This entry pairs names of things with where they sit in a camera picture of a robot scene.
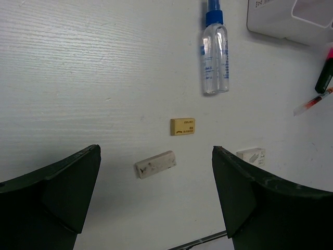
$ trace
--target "black marker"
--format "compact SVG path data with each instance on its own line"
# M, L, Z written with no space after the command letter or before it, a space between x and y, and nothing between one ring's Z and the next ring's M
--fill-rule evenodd
M328 54L328 57L326 59L322 73L318 79L315 90L319 94L323 94L326 91L332 78L333 78L333 48L331 48Z

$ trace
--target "scratch on table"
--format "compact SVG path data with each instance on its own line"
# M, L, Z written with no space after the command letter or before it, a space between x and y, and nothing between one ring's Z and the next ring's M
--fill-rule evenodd
M23 0L22 3L19 5L19 7L21 8L22 5L26 2L26 0Z
M318 148L316 147L316 144L314 144L313 142L312 142L311 144L314 146L314 148L315 148L316 151L318 152Z

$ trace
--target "yellow eraser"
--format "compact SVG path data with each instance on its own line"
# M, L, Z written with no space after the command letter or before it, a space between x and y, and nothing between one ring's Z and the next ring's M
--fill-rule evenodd
M171 135L194 134L195 126L194 118L171 119Z

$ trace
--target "bottle label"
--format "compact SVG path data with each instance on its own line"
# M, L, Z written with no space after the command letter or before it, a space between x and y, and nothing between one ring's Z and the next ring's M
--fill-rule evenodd
M213 68L213 57L209 56L210 53L207 55L205 54L204 46L200 48L202 60L203 60L203 67L204 67L204 78L205 80L212 80L213 75L216 74L217 79L220 77L220 71L219 71L219 60L216 58L216 68ZM223 79L229 79L229 50L228 50L228 43L226 42L225 49L222 50L222 58L225 58L224 60L221 60L221 66L223 70Z

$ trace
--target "white plastic container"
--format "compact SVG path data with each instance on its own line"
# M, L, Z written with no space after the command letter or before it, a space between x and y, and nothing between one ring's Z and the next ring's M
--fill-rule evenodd
M248 29L306 45L333 42L333 0L249 0Z

